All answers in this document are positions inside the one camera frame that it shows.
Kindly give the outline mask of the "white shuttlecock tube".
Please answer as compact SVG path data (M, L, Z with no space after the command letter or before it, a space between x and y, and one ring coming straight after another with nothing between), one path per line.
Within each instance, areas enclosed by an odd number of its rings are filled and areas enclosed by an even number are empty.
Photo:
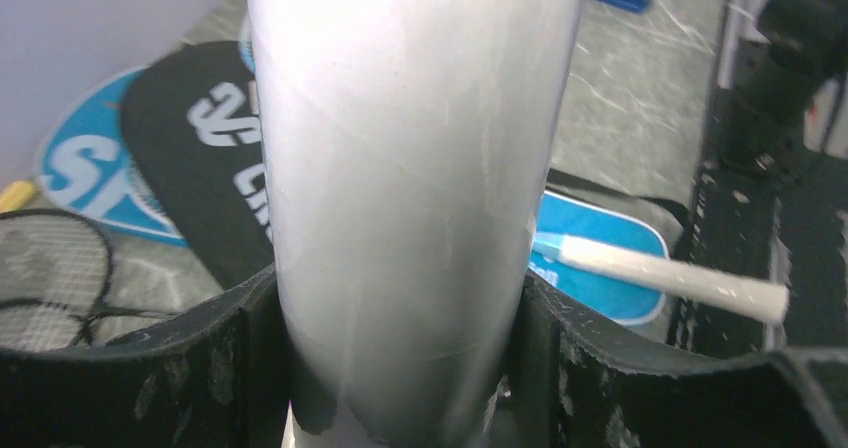
M247 1L295 445L484 445L586 0Z

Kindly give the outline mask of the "black racket cover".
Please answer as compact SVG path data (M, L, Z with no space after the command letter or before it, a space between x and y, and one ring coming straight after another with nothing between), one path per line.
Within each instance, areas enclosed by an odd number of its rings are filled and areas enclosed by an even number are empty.
M130 83L120 132L145 184L201 263L231 288L291 248L322 284L424 291L515 276L535 227L583 229L661 252L678 202L567 178L541 191L547 97L439 77L416 98L273 80L260 98L232 41L188 45Z

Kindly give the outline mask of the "blue white badminton racket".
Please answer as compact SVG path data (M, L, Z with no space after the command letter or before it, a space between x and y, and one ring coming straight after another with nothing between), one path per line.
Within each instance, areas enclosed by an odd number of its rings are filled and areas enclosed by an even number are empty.
M245 67L251 72L255 72L255 61L253 57L253 50L251 45L251 23L250 17L245 15L240 24L239 32L238 32L238 50L241 61L245 65Z

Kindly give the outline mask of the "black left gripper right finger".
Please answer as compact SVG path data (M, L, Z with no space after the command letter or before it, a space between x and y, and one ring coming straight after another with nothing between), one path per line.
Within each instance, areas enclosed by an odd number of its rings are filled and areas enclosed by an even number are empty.
M847 353L727 360L648 340L534 273L506 358L511 447L843 447Z

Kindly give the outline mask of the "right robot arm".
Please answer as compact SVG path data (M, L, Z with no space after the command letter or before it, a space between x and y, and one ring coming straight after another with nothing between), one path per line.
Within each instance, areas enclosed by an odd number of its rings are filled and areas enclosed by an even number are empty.
M784 181L799 172L805 115L830 80L847 78L847 0L766 0L764 54L734 81L722 124L729 169Z

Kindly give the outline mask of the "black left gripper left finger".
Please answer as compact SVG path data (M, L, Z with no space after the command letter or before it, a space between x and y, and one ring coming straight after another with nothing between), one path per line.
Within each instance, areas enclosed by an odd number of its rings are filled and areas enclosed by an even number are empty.
M5 447L278 447L291 353L272 268L102 346L1 353Z

